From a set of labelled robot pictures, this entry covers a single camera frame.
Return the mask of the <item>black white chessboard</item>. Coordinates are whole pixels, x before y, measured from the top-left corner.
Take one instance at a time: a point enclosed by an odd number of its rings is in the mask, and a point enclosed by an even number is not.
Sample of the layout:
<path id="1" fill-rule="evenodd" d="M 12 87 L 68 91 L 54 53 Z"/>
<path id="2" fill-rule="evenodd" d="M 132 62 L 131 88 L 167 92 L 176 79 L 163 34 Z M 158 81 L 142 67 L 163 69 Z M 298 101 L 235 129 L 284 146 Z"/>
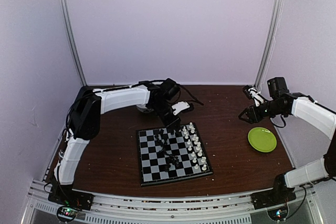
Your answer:
<path id="1" fill-rule="evenodd" d="M 153 128 L 136 131 L 138 163 L 140 173 L 140 185 L 154 186 L 179 182 L 188 179 L 204 177 L 213 174 L 213 168 L 202 142 L 200 133 L 194 122 L 195 129 L 189 128 L 189 123 L 181 125 L 179 132 L 171 135 L 166 128 Z M 159 130 L 164 130 L 164 136 L 168 137 L 167 152 L 177 156 L 180 161 L 179 167 L 171 164 L 168 172 L 164 171 L 164 165 L 169 160 L 167 156 L 158 154 L 161 146 L 155 143 L 154 135 Z M 206 162 L 202 163 L 202 157 L 206 157 Z"/>

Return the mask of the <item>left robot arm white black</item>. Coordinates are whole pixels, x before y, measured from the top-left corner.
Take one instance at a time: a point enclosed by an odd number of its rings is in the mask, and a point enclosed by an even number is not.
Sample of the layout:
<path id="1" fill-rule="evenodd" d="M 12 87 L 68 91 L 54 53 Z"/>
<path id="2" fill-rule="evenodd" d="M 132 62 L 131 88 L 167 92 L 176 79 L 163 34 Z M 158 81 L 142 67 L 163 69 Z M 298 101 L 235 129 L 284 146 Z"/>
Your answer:
<path id="1" fill-rule="evenodd" d="M 166 128 L 178 129 L 181 121 L 179 113 L 190 108 L 187 102 L 170 103 L 179 90 L 177 83 L 170 78 L 140 81 L 116 88 L 81 87 L 66 119 L 67 146 L 61 152 L 51 178 L 53 183 L 59 185 L 54 192 L 56 198 L 64 205 L 71 205 L 75 201 L 75 192 L 67 186 L 74 182 L 86 146 L 99 134 L 101 115 L 135 105 L 154 111 Z"/>

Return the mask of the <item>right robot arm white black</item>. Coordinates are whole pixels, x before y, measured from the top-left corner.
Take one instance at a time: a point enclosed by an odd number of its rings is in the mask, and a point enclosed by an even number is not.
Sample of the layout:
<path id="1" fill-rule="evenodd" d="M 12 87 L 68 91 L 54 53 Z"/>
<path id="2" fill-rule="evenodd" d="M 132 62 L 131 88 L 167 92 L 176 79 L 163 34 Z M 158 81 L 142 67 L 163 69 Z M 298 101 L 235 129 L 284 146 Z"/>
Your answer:
<path id="1" fill-rule="evenodd" d="M 255 86 L 243 87 L 243 93 L 253 103 L 240 113 L 240 120 L 256 124 L 276 116 L 290 117 L 289 129 L 281 134 L 298 137 L 302 141 L 301 154 L 312 154 L 306 145 L 322 138 L 322 146 L 312 158 L 303 157 L 300 167 L 280 175 L 281 184 L 269 192 L 271 202 L 279 204 L 289 196 L 289 188 L 335 180 L 335 111 L 307 94 L 289 91 L 284 77 L 269 79 L 267 87 L 268 98 Z"/>

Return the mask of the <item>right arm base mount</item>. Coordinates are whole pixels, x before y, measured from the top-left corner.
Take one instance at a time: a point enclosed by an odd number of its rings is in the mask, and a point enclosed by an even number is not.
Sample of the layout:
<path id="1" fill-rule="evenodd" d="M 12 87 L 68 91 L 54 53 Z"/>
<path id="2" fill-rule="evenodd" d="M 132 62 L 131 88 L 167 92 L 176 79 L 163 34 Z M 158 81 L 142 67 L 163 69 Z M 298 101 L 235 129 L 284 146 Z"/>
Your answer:
<path id="1" fill-rule="evenodd" d="M 288 217 L 288 202 L 295 200 L 294 188 L 288 188 L 285 175 L 277 175 L 273 188 L 251 194 L 251 200 L 255 210 L 267 209 L 267 214 L 274 221 L 284 221 Z"/>

